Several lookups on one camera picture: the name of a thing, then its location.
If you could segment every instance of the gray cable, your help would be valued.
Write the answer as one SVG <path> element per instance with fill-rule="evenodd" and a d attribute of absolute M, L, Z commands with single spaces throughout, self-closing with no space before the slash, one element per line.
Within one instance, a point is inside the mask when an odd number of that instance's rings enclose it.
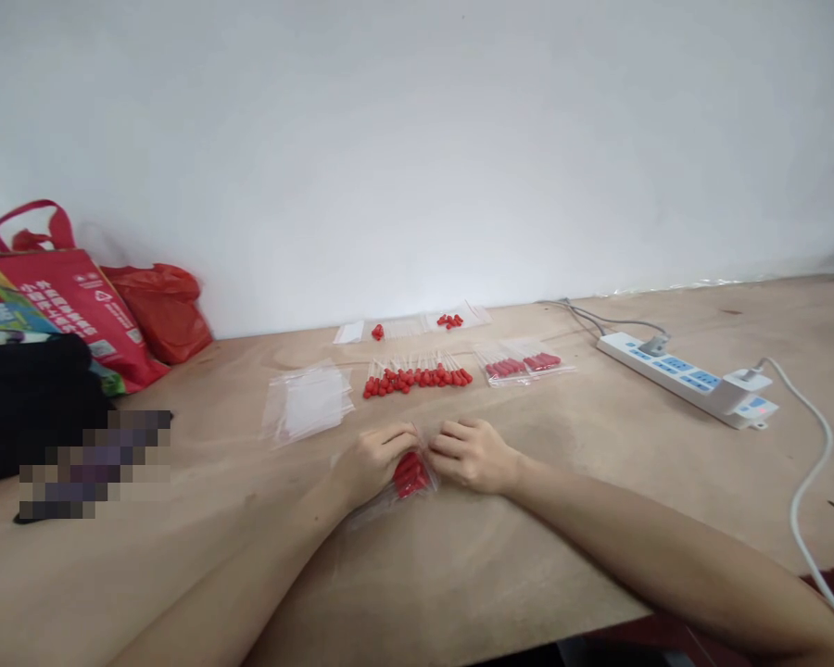
<path fill-rule="evenodd" d="M 577 317 L 584 318 L 585 320 L 590 320 L 594 324 L 596 324 L 597 328 L 600 330 L 600 335 L 605 335 L 605 329 L 602 328 L 602 325 L 594 320 L 593 318 L 589 317 L 588 315 L 584 315 L 583 313 L 579 313 L 575 310 L 575 307 L 571 304 L 563 303 L 562 301 L 540 301 L 538 303 L 551 303 L 556 304 L 557 306 L 565 306 L 566 308 L 570 309 Z"/>
<path fill-rule="evenodd" d="M 590 317 L 594 317 L 597 320 L 607 321 L 611 324 L 642 324 L 643 326 L 651 327 L 652 329 L 657 329 L 668 338 L 670 337 L 670 334 L 664 329 L 664 327 L 660 327 L 657 324 L 652 324 L 651 322 L 646 322 L 644 320 L 609 320 L 608 318 L 604 318 L 601 315 L 597 315 L 596 313 L 591 313 L 589 310 L 584 310 L 583 308 L 579 308 L 578 306 L 573 306 L 571 299 L 569 299 L 568 297 L 564 298 L 562 302 L 571 310 L 574 310 L 575 312 L 579 311 L 582 313 L 587 313 L 587 315 L 589 315 Z"/>

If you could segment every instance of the white power strip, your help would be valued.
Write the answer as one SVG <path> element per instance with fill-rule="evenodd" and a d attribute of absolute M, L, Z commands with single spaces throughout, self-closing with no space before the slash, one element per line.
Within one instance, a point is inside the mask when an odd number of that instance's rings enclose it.
<path fill-rule="evenodd" d="M 647 355 L 639 349 L 642 343 L 626 333 L 610 333 L 600 338 L 596 347 L 732 428 L 744 429 L 750 426 L 764 429 L 766 420 L 778 409 L 775 403 L 759 397 L 755 392 L 736 389 L 734 383 L 739 381 L 734 380 L 733 376 L 741 371 L 730 373 L 724 382 L 723 378 L 673 355 Z M 756 384 L 757 391 L 770 384 L 768 379 L 760 377 L 763 382 Z M 732 394 L 739 391 L 747 395 L 737 405 L 728 404 L 729 407 L 724 409 L 724 400 L 728 403 L 727 394 L 730 391 Z"/>

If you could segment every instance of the red tote bag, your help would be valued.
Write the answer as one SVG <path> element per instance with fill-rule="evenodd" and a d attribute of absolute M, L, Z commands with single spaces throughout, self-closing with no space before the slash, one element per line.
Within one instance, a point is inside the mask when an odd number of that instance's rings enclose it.
<path fill-rule="evenodd" d="M 86 251 L 74 243 L 65 210 L 41 199 L 9 211 L 0 226 L 38 208 L 55 208 L 49 234 L 19 232 L 14 250 L 42 248 L 50 241 L 54 250 L 12 252 L 0 237 L 0 271 L 34 306 L 66 334 L 77 334 L 102 366 L 123 380 L 123 392 L 133 394 L 163 377 L 170 369 L 152 359 L 142 333 L 111 283 Z"/>

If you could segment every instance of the plug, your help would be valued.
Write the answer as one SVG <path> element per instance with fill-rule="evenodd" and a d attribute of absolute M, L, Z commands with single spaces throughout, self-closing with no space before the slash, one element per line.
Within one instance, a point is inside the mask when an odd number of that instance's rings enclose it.
<path fill-rule="evenodd" d="M 652 357 L 663 357 L 667 354 L 667 341 L 669 340 L 669 335 L 666 333 L 659 333 L 639 346 L 639 351 L 645 352 L 647 355 Z"/>

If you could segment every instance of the plywood tabletop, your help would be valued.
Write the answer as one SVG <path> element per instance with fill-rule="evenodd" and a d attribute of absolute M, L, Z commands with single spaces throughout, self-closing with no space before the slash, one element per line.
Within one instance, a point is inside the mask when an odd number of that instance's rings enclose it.
<path fill-rule="evenodd" d="M 774 357 L 834 428 L 834 277 L 581 305 L 665 324 L 670 350 L 712 372 Z M 271 525 L 357 433 L 393 420 L 432 433 L 444 419 L 487 419 L 527 454 L 653 497 L 804 573 L 788 505 L 821 434 L 778 380 L 766 392 L 782 406 L 770 428 L 734 431 L 601 354 L 594 328 L 563 308 L 491 312 L 489 326 L 380 344 L 334 346 L 333 329 L 213 344 L 120 404 L 175 415 L 162 503 L 18 527 L 9 523 L 15 483 L 0 483 L 0 656 L 19 644 L 10 657 L 38 655 L 39 664 L 106 660 L 252 531 Z M 526 335 L 577 371 L 529 387 L 487 387 L 473 343 Z M 430 348 L 453 354 L 476 382 L 361 398 L 372 357 Z M 339 428 L 272 451 L 260 435 L 270 378 L 325 358 L 352 369 L 356 411 Z M 801 524 L 820 566 L 833 567 L 834 459 L 807 494 Z M 645 612 L 509 502 L 443 486 L 356 531 L 337 530 L 248 663 L 463 664 Z"/>

